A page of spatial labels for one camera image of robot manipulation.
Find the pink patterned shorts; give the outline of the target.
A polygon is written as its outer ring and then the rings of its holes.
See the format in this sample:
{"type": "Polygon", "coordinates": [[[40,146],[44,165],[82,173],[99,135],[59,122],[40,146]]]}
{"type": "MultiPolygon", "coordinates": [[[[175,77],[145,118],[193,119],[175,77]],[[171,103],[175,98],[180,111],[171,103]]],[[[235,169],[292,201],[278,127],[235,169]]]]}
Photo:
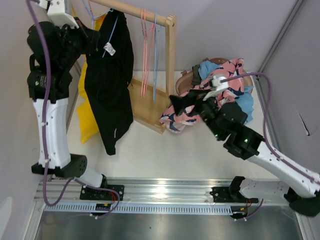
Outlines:
{"type": "MultiPolygon", "coordinates": [[[[244,60],[242,58],[231,60],[224,58],[205,59],[198,65],[197,74],[193,74],[193,72],[182,74],[182,77],[176,82],[176,91],[179,96],[184,97],[193,89],[209,89],[208,79],[213,75],[223,74],[226,78],[231,78],[245,73],[244,60]]],[[[218,105],[222,106],[222,104],[227,102],[236,102],[241,110],[247,114],[246,122],[248,123],[253,119],[254,100],[251,95],[252,89],[253,87],[246,83],[244,77],[231,80],[228,82],[228,89],[218,95],[218,105]]],[[[200,123],[201,118],[199,115],[188,116],[192,108],[192,106],[187,107],[183,114],[177,116],[174,112],[174,107],[171,105],[162,113],[159,122],[165,125],[169,131],[178,134],[186,126],[200,123]]]]}

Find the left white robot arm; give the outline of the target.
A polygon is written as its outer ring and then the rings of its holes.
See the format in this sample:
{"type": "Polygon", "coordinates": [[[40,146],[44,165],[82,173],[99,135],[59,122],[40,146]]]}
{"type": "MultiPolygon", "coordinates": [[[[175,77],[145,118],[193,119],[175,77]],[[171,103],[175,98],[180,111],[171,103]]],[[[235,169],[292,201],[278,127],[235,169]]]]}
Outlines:
{"type": "Polygon", "coordinates": [[[37,175],[53,174],[60,178],[75,178],[90,185],[97,200],[108,196],[106,177],[88,166],[87,157],[71,154],[67,143],[67,107],[70,74],[78,58],[93,53],[100,34],[87,28],[77,18],[77,27],[64,24],[59,27],[49,21],[40,22],[47,51],[35,25],[28,30],[27,44],[32,50],[29,57],[30,74],[27,78],[29,97],[37,114],[40,154],[31,167],[37,175]],[[50,72],[47,72],[45,54],[49,55],[50,72]]]}

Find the black shorts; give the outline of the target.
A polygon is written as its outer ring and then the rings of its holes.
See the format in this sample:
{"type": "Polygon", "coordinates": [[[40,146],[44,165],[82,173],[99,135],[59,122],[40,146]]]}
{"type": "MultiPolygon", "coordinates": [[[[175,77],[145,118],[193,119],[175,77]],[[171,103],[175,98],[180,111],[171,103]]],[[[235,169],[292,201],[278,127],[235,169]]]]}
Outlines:
{"type": "Polygon", "coordinates": [[[133,123],[128,89],[133,77],[134,53],[123,12],[108,12],[99,29],[97,52],[86,56],[84,89],[109,156],[133,123]]]}

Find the olive green shorts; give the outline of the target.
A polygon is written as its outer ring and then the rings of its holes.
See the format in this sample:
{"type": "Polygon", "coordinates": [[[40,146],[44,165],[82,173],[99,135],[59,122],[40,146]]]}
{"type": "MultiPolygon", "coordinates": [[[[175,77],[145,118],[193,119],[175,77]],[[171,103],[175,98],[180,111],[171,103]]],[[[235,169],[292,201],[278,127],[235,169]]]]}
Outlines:
{"type": "Polygon", "coordinates": [[[199,68],[200,68],[200,64],[194,65],[192,67],[192,81],[191,84],[193,86],[197,86],[200,85],[202,82],[202,78],[199,74],[199,68]]]}

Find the light blue shorts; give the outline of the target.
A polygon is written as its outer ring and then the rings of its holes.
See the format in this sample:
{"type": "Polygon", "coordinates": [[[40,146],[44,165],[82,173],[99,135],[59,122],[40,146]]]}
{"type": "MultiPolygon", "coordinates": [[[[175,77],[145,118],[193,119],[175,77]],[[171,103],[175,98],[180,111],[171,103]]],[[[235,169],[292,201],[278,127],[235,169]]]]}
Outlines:
{"type": "MultiPolygon", "coordinates": [[[[210,73],[216,70],[223,64],[224,60],[219,60],[217,63],[205,60],[199,64],[198,74],[201,79],[201,83],[210,75],[210,73]]],[[[241,107],[242,111],[247,114],[246,123],[253,120],[252,113],[254,111],[254,98],[252,97],[253,83],[250,76],[246,76],[244,79],[244,93],[243,95],[236,97],[236,103],[241,107]]]]}

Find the yellow shorts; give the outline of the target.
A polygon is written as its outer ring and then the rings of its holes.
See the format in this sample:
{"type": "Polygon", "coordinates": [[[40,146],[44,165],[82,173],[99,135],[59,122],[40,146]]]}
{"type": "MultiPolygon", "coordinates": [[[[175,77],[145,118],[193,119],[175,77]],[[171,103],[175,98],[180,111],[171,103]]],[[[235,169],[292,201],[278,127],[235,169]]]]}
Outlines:
{"type": "Polygon", "coordinates": [[[92,136],[99,133],[98,124],[96,123],[89,99],[85,90],[85,77],[87,73],[87,59],[84,57],[84,64],[81,68],[78,82],[78,95],[83,102],[76,108],[79,120],[80,142],[85,144],[92,136]]]}

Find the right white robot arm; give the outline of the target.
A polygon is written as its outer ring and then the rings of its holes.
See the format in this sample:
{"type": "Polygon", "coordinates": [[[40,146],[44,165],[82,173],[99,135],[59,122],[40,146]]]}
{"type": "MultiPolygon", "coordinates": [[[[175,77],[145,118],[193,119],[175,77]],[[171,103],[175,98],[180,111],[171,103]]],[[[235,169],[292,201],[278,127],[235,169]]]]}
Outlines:
{"type": "Polygon", "coordinates": [[[171,95],[174,112],[181,115],[193,106],[191,115],[199,115],[217,141],[223,142],[227,152],[236,158],[267,170],[278,181],[253,180],[235,176],[228,187],[213,187],[211,195],[216,203],[257,203],[269,200],[287,203],[295,212],[315,217],[320,212],[320,175],[287,158],[255,130],[245,126],[247,115],[235,102],[218,107],[213,97],[205,98],[205,91],[192,91],[186,96],[171,95]]]}

